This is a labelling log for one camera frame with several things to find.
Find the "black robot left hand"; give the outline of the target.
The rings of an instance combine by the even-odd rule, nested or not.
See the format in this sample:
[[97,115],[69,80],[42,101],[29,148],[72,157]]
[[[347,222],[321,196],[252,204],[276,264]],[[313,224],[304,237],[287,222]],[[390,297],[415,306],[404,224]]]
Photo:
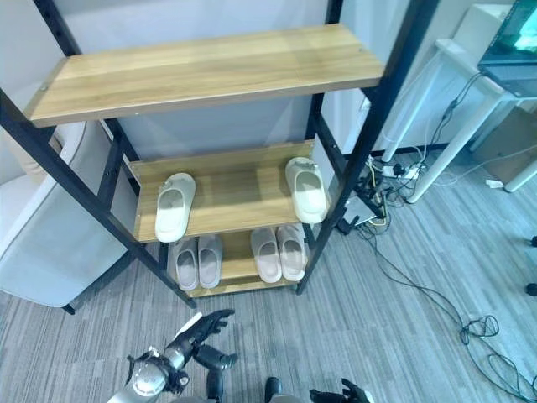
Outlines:
[[171,346],[177,348],[184,357],[185,364],[194,359],[209,370],[223,371],[231,368],[237,355],[225,354],[205,341],[213,334],[219,334],[227,326],[227,318],[235,313],[233,309],[223,309],[202,315],[195,314],[177,333]]

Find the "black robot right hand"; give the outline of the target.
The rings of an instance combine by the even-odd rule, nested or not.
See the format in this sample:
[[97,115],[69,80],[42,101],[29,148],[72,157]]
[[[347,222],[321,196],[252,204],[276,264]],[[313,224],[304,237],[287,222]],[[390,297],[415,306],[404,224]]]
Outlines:
[[373,403],[373,395],[361,389],[349,379],[342,378],[342,392],[310,390],[310,400],[315,403]]

